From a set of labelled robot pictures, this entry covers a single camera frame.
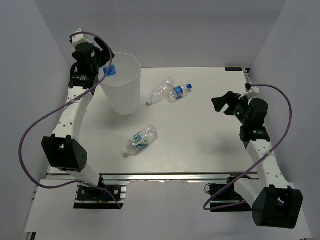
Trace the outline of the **clear bottle blue cap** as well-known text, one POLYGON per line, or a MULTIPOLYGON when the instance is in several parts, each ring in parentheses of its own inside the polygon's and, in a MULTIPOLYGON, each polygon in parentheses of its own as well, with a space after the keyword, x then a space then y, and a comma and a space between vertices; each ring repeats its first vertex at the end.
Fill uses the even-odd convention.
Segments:
POLYGON ((168 90, 167 98, 170 103, 175 102, 178 99, 186 97, 192 90, 193 86, 189 84, 178 85, 168 90))

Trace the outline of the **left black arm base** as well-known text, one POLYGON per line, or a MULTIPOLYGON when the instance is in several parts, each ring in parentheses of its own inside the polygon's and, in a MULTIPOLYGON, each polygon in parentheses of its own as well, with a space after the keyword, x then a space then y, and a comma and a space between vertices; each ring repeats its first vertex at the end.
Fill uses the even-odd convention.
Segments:
POLYGON ((81 210, 120 210, 125 202, 127 186, 125 184, 105 184, 104 187, 112 194, 83 184, 77 186, 74 209, 81 210))

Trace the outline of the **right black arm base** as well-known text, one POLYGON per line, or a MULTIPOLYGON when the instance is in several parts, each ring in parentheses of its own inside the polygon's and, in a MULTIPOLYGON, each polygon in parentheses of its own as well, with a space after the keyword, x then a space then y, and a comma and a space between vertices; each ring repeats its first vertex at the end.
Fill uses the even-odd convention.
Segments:
MULTIPOLYGON (((222 189, 227 184, 232 182, 237 176, 238 175, 236 175, 236 174, 231 174, 227 178, 226 183, 224 183, 224 184, 215 183, 215 182, 207 183, 204 186, 204 192, 209 194, 212 197, 216 192, 218 192, 220 189, 222 189)), ((224 207, 227 205, 232 205, 232 204, 242 203, 242 202, 245 202, 245 200, 238 193, 235 192, 234 185, 232 185, 231 187, 229 187, 228 189, 226 189, 222 193, 220 193, 217 197, 215 197, 210 202, 209 207, 210 208, 224 207)), ((218 213, 219 212, 221 212, 221 213, 251 212, 251 211, 252 211, 252 208, 247 203, 211 210, 211 212, 213 212, 213 213, 214 212, 218 212, 218 213)))

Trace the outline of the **clear bottle green blue label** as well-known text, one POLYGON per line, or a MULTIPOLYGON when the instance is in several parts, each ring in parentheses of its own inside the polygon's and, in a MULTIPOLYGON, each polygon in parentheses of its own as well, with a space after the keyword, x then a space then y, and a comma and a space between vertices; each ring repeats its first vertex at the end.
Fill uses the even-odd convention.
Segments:
POLYGON ((148 125, 127 141, 126 147, 122 150, 123 155, 125 157, 135 156, 142 149, 152 144, 157 138, 157 129, 153 125, 148 125))

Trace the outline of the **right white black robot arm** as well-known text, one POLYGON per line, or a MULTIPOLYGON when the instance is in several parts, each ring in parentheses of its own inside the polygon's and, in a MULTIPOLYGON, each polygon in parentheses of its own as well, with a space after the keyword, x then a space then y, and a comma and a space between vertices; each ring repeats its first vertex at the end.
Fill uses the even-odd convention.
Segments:
POLYGON ((239 120, 240 140, 253 161, 261 186, 258 188, 243 175, 225 187, 226 195, 233 200, 241 196, 246 201, 256 226, 294 229, 303 195, 289 185, 272 151, 271 139, 264 126, 269 108, 267 102, 260 98, 249 99, 232 91, 211 101, 216 112, 228 106, 224 114, 239 120))

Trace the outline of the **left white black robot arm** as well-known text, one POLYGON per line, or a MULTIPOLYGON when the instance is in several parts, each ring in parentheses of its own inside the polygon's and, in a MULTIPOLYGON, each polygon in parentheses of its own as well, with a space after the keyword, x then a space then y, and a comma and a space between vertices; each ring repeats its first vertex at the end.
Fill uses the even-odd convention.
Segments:
POLYGON ((86 34, 79 32, 70 42, 75 51, 72 57, 76 62, 69 75, 67 106, 51 136, 45 136, 41 145, 52 168, 72 175, 78 181, 89 184, 88 193, 99 200, 105 196, 106 187, 101 175, 88 164, 87 151, 81 146, 79 135, 89 103, 99 82, 100 68, 114 58, 114 53, 98 37, 95 43, 86 34))

